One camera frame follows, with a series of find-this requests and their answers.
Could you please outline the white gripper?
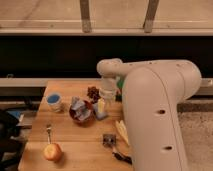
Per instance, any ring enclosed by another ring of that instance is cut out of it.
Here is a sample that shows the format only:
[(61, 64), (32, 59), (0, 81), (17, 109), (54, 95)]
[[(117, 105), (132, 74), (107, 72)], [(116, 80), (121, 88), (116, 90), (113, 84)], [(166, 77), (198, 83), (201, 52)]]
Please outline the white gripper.
[(99, 94), (103, 98), (98, 100), (98, 112), (105, 112), (105, 100), (112, 100), (116, 96), (117, 82), (115, 78), (102, 77)]

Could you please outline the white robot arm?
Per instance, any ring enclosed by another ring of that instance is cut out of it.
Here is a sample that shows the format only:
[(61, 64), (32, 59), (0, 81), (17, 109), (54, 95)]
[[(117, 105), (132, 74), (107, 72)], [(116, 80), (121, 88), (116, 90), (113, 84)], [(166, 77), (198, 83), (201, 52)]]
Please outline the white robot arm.
[(122, 107), (134, 171), (189, 171), (177, 104), (200, 88), (199, 68), (189, 60), (98, 62), (100, 96), (115, 97), (122, 78)]

